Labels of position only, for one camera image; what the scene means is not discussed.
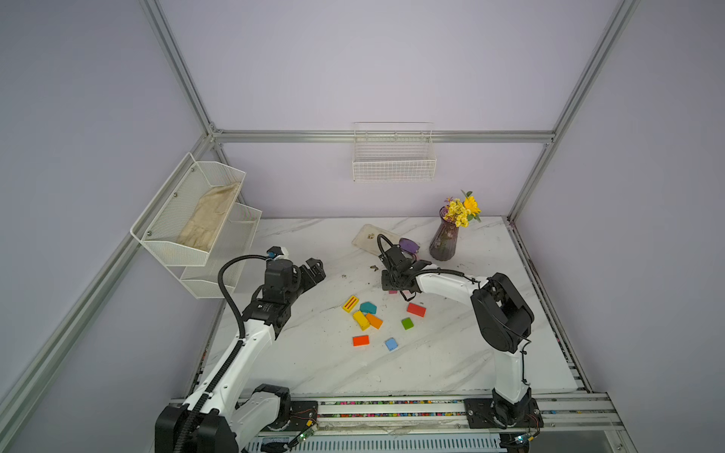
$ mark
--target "purple glass vase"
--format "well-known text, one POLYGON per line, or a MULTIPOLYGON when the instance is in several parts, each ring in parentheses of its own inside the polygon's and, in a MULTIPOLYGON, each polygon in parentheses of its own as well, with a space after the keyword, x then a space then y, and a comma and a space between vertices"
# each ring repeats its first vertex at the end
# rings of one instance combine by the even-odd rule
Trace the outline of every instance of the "purple glass vase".
POLYGON ((438 261, 448 261, 455 255, 455 244, 458 242, 458 227, 455 223, 451 223, 443 218, 448 212, 448 208, 443 206, 439 212, 441 216, 441 225, 438 227, 436 235, 433 236, 431 246, 428 249, 431 256, 438 261))

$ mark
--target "yellow connector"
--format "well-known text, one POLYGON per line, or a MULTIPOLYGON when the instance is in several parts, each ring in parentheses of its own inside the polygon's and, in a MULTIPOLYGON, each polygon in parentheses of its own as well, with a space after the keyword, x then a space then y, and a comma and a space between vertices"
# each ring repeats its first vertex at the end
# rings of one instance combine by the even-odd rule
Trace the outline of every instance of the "yellow connector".
POLYGON ((352 309, 355 308, 355 305, 357 305, 357 303, 359 301, 360 301, 360 299, 358 299, 357 297, 350 296, 350 298, 347 300, 347 302, 345 302, 345 305, 342 306, 342 309, 345 310, 346 312, 350 313, 352 311, 352 309))
POLYGON ((352 314, 352 317, 355 318, 358 324, 360 324, 361 329, 365 330, 370 327, 370 321, 368 321, 363 312, 355 312, 352 314))

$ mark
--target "white marble table top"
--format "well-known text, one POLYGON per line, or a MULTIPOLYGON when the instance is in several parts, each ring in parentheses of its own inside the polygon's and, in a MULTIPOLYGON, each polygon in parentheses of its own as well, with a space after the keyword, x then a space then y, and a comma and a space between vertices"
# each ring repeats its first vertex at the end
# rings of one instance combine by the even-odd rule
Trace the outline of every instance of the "white marble table top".
MULTIPOLYGON (((526 347, 526 378, 534 393, 576 390, 564 356, 547 321, 534 287, 519 259, 501 217, 483 217, 461 228, 456 255, 436 262, 428 244, 439 225, 438 217, 338 218, 262 220, 250 253, 271 246, 286 246, 301 265, 310 257, 321 259, 327 278, 300 296, 292 316, 273 345, 254 363, 242 396, 261 383, 289 387, 293 396, 376 396, 485 394, 494 386, 493 348, 481 337, 473 308, 434 294, 419 294, 426 316, 406 312, 399 294, 381 289, 378 257, 351 245, 360 228, 371 223, 420 244, 418 258, 469 275, 489 277, 501 272, 511 279, 534 312, 532 341, 526 347), (341 305, 350 295, 373 302, 383 320, 378 331, 365 332, 341 305), (406 331, 401 320, 410 317, 415 327, 406 331), (352 337, 369 335, 370 345, 353 347, 352 337), (395 338, 398 348, 384 345, 395 338)), ((239 309, 248 305, 262 284, 262 262, 247 262, 237 292, 239 309)), ((236 335, 236 322, 225 309, 205 372, 236 335)))

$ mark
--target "blue block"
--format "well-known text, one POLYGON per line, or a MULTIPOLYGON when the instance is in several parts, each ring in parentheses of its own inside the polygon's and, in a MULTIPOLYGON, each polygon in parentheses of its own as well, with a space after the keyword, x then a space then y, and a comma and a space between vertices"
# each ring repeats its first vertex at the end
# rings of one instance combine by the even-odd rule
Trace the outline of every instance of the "blue block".
POLYGON ((393 349, 398 347, 398 343, 397 341, 395 341, 395 338, 391 338, 385 342, 385 346, 388 347, 388 351, 392 351, 393 349))
POLYGON ((360 304, 360 311, 374 315, 378 312, 378 308, 370 302, 365 302, 364 304, 360 304))

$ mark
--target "black mounting plate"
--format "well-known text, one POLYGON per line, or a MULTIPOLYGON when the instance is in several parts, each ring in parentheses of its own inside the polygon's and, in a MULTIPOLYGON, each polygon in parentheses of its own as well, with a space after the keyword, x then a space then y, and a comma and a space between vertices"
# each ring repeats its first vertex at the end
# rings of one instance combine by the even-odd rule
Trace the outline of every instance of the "black mounting plate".
POLYGON ((317 407, 318 403, 316 401, 293 401, 289 410, 289 424, 284 429, 280 431, 270 431, 265 427, 262 431, 274 433, 281 433, 284 431, 304 431, 307 429, 307 421, 310 418, 315 422, 317 421, 317 407))
MULTIPOLYGON (((494 422, 494 410, 492 407, 493 399, 491 398, 468 398, 463 400, 465 406, 465 417, 468 419, 468 427, 472 429, 480 428, 499 428, 506 429, 494 422)), ((531 398, 529 405, 525 411, 531 414, 539 421, 539 427, 544 426, 539 405, 536 400, 531 398)), ((510 428, 532 428, 536 429, 536 423, 529 417, 525 417, 522 421, 516 423, 510 428)))

